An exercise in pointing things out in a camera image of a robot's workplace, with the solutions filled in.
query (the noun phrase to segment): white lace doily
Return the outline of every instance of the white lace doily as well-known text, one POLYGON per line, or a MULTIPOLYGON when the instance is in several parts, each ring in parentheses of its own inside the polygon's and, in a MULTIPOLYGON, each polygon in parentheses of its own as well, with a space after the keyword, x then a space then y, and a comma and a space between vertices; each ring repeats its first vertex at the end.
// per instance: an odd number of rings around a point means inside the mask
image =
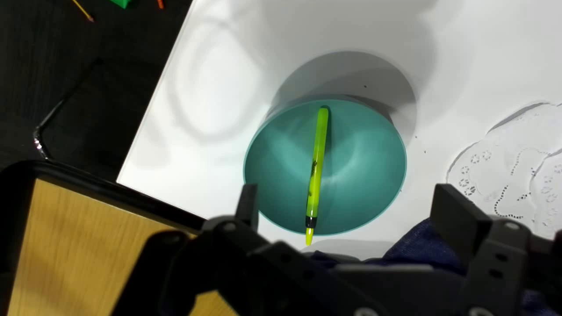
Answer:
POLYGON ((553 238, 562 229, 561 151, 562 106, 537 103, 465 149, 450 167, 447 182, 484 212, 553 238))

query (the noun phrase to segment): screw hole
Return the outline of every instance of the screw hole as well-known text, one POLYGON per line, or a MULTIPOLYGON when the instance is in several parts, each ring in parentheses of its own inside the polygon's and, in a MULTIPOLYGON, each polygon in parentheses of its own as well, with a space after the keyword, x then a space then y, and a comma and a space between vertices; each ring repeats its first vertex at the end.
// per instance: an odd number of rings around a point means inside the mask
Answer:
POLYGON ((289 263, 291 262, 291 256, 288 254, 282 254, 281 257, 279 257, 279 259, 281 260, 281 262, 283 263, 289 263))
POLYGON ((504 254, 496 254, 496 259, 499 261, 503 261, 506 262, 507 261, 507 256, 504 254))
POLYGON ((501 273, 500 271, 496 270, 496 269, 490 269, 490 271, 488 271, 488 272, 492 277, 494 277, 496 279, 501 279, 501 278, 504 277, 504 274, 501 273))
POLYGON ((302 273, 302 277, 303 277, 305 280, 310 280, 310 279, 314 278, 314 272, 312 272, 311 270, 305 270, 305 271, 302 273))

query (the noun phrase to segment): dark blue cloth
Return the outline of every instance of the dark blue cloth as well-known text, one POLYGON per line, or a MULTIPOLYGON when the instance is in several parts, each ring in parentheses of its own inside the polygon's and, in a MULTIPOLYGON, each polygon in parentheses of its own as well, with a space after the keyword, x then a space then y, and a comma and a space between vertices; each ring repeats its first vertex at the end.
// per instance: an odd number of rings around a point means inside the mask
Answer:
MULTIPOLYGON (((344 263, 320 251, 312 258, 327 268, 344 263)), ((466 269, 447 243, 435 231, 429 219, 426 219, 407 232, 382 258, 364 261, 365 264, 430 264, 434 268, 448 270, 462 276, 466 269)), ((533 291, 525 291, 522 308, 528 315, 556 316, 533 291)))

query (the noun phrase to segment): green pen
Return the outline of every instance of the green pen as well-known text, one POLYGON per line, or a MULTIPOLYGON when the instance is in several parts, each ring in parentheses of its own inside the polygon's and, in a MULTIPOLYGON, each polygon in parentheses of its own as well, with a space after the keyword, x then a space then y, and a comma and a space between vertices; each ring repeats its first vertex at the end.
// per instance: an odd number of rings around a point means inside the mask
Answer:
POLYGON ((310 173, 309 196, 306 200, 306 245, 312 243, 312 235, 316 227, 318 216, 318 201, 320 200, 320 181, 322 165, 324 164, 324 150, 326 148, 326 134, 328 133, 328 109, 318 110, 316 121, 316 136, 314 137, 314 152, 312 153, 312 171, 310 173))

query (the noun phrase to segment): white surface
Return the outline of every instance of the white surface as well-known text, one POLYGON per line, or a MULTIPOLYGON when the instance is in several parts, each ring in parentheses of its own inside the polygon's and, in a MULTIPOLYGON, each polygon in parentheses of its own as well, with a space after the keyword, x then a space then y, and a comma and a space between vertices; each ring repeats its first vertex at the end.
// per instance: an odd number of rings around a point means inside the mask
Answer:
MULTIPOLYGON (((232 214, 272 106, 354 94, 391 108, 408 171, 387 211, 332 238, 395 242, 429 215, 463 148, 517 107, 562 100, 560 12, 558 0, 196 0, 117 181, 205 218, 232 214), (342 51, 361 53, 303 66, 342 51)), ((263 217, 259 232, 304 244, 263 217)))
POLYGON ((561 122, 562 105, 537 103, 515 113, 459 155, 447 182, 484 212, 554 238, 562 228, 561 122))

